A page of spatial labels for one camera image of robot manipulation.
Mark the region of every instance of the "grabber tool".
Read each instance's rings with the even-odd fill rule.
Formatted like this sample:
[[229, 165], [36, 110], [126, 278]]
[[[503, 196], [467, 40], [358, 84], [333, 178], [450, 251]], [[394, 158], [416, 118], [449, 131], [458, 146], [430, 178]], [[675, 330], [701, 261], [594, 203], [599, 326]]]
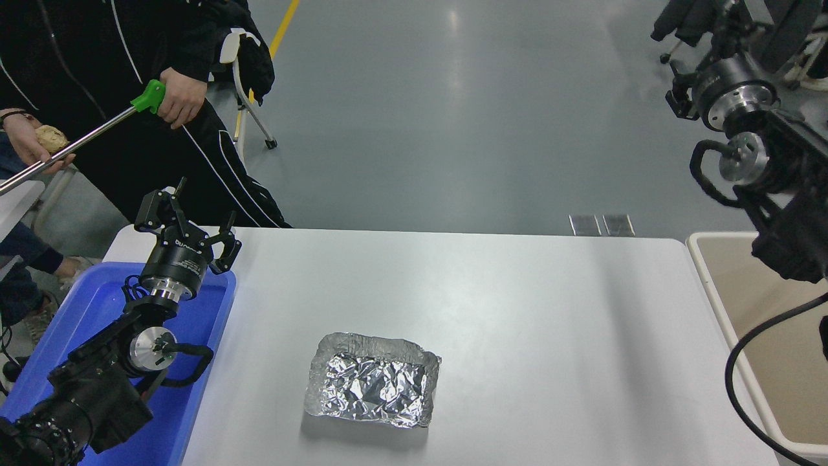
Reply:
[[124, 121], [130, 115], [142, 112], [146, 109], [149, 109], [150, 113], [156, 114], [158, 112], [158, 106], [161, 105], [161, 102], [164, 100], [165, 91], [166, 88], [163, 83], [159, 80], [151, 80], [147, 83], [147, 88], [144, 90], [144, 93], [130, 101], [131, 106], [118, 114], [115, 118], [110, 119], [108, 122], [100, 125], [96, 129], [93, 129], [83, 138], [80, 138], [61, 149], [58, 153], [51, 156], [48, 162], [33, 163], [22, 172], [19, 172], [17, 175], [7, 179], [3, 182], [3, 184], [0, 184], [0, 196], [9, 193], [15, 187], [20, 186], [24, 181], [31, 179], [38, 173], [43, 172], [55, 163], [63, 160], [67, 155], [78, 150], [78, 148], [84, 146], [92, 139], [97, 138], [100, 134], [106, 132], [106, 130], [112, 128], [116, 124]]

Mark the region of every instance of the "gray floor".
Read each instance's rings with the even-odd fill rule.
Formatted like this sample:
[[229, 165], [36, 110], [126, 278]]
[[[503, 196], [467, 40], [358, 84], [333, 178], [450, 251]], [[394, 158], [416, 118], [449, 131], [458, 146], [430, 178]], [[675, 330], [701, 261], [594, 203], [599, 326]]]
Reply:
[[[251, 4], [269, 39], [289, 0]], [[302, 228], [570, 235], [569, 214], [624, 213], [639, 236], [749, 230], [688, 172], [724, 137], [664, 101], [663, 4], [304, 0], [262, 112], [279, 147], [248, 126], [248, 169]], [[99, 257], [126, 224], [79, 180], [44, 237]]]

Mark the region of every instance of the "beige bin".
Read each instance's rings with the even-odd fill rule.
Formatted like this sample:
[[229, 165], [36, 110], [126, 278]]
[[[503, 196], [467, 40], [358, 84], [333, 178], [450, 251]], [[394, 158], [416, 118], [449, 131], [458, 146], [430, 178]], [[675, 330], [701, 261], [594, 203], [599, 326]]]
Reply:
[[[761, 322], [828, 291], [780, 278], [751, 254], [756, 233], [695, 233], [687, 247], [732, 348]], [[767, 330], [744, 350], [738, 368], [764, 429], [777, 442], [828, 466], [828, 362], [819, 323], [828, 304]], [[724, 374], [725, 362], [722, 361]], [[781, 464], [792, 464], [779, 457]]]

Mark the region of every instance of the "white table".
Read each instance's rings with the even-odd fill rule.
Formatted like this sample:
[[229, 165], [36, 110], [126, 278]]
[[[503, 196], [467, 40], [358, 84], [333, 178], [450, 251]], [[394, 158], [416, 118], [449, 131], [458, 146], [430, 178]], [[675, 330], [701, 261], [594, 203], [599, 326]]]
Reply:
[[43, 182], [27, 181], [0, 196], [0, 240], [23, 218], [44, 189]]
[[[238, 229], [238, 291], [186, 466], [777, 465], [674, 240]], [[105, 260], [141, 262], [128, 228]], [[304, 414], [327, 333], [443, 357], [427, 430]], [[746, 404], [749, 398], [744, 390]]]

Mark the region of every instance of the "bracelet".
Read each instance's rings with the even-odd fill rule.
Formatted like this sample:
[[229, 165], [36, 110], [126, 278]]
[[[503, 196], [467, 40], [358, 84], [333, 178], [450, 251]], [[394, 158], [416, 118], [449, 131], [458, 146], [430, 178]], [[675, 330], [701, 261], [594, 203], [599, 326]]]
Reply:
[[26, 117], [26, 119], [32, 119], [33, 118], [29, 114], [29, 112], [27, 112], [25, 110], [13, 110], [13, 111], [8, 112], [7, 114], [5, 114], [3, 116], [0, 116], [0, 125], [2, 125], [6, 121], [6, 118], [8, 118], [12, 115], [24, 115]]

